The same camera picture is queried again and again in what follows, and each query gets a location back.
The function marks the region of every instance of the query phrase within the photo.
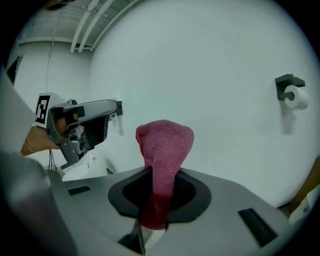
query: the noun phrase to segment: ceiling pipe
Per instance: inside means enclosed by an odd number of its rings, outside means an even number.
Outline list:
[[[99,3],[99,0],[92,0],[89,5],[87,6],[79,24],[78,24],[78,27],[76,28],[76,31],[75,31],[75,34],[73,36],[73,40],[72,40],[72,44],[71,44],[71,48],[70,48],[70,53],[74,53],[75,51],[75,47],[76,47],[76,44],[77,44],[77,41],[78,41],[78,38],[79,38],[79,35],[81,33],[81,30],[82,28],[84,27],[86,21],[87,21],[87,18],[89,17],[90,15],[90,12],[96,7],[96,5]]]
[[[93,46],[91,47],[90,51],[92,52],[94,50],[94,48],[96,47],[97,43],[99,42],[99,40],[102,38],[102,36],[104,35],[104,33],[108,30],[108,28],[110,28],[110,26],[125,12],[127,11],[130,7],[132,7],[135,3],[139,2],[140,0],[134,0],[132,2],[130,2],[126,7],[124,7],[109,23],[108,25],[104,28],[104,30],[100,33],[100,35],[98,36],[98,38],[95,40]]]
[[[101,15],[105,13],[105,11],[111,6],[111,4],[114,2],[115,0],[107,0],[100,8],[100,10],[98,10],[98,12],[96,13],[96,15],[94,16],[93,20],[91,21],[90,25],[88,26],[88,28],[86,29],[86,32],[82,38],[80,47],[78,52],[81,53],[84,49],[85,43],[92,31],[92,29],[94,28],[94,26],[96,25],[97,21],[100,19]]]

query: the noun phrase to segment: towel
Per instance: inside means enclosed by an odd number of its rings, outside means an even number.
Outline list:
[[[152,194],[148,206],[140,210],[141,226],[153,230],[166,228],[171,211],[175,176],[194,143],[194,132],[187,126],[168,120],[141,125],[135,138],[144,158],[144,166],[152,167]]]

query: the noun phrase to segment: human hand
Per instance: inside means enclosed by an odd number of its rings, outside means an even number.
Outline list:
[[[74,120],[78,120],[77,113],[73,114]],[[67,137],[67,123],[65,118],[60,118],[55,121],[55,129],[62,136]],[[43,150],[59,150],[60,147],[54,144],[47,136],[46,130],[39,126],[32,126],[23,144],[21,153],[23,156],[28,156],[35,152]]]

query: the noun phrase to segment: cable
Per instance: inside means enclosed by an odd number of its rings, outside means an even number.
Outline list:
[[[50,64],[50,59],[51,59],[51,54],[52,54],[52,50],[54,48],[54,41],[55,41],[55,35],[56,35],[56,30],[57,30],[57,27],[59,25],[59,22],[60,22],[60,16],[62,14],[62,11],[63,9],[61,9],[60,11],[60,14],[58,16],[58,21],[54,27],[54,30],[53,30],[53,35],[52,35],[52,41],[51,41],[51,49],[50,49],[50,53],[49,53],[49,59],[48,59],[48,64],[46,66],[46,77],[45,77],[45,92],[47,93],[48,92],[48,73],[49,73],[49,64]]]
[[[55,163],[54,153],[53,153],[52,149],[50,149],[50,150],[51,150],[51,156],[52,156],[52,161],[53,161],[53,168],[54,168],[54,171],[56,171],[56,170],[57,170],[57,168],[56,168],[56,163]]]
[[[50,154],[50,150],[49,150],[49,165],[48,165],[48,170],[50,170],[50,163],[51,163],[51,154]]]
[[[49,73],[49,64],[50,64],[50,59],[51,59],[51,55],[52,55],[52,50],[54,48],[54,41],[55,41],[55,35],[56,35],[56,30],[57,27],[59,25],[60,22],[60,16],[62,14],[63,8],[60,11],[60,14],[58,16],[58,21],[54,27],[53,30],[53,35],[52,35],[52,41],[51,41],[51,48],[50,48],[50,53],[49,53],[49,58],[48,58],[48,63],[46,66],[46,76],[45,76],[45,92],[48,92],[48,73]],[[55,164],[55,159],[54,159],[54,154],[52,153],[52,150],[49,150],[49,170],[53,170],[53,165],[54,165],[54,169],[56,170],[56,164]]]

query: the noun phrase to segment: black wall mount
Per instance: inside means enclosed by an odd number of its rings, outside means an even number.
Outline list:
[[[289,98],[291,101],[295,98],[292,92],[286,92],[288,86],[305,87],[306,82],[296,77],[294,74],[285,74],[275,79],[276,94],[279,101],[284,101]]]

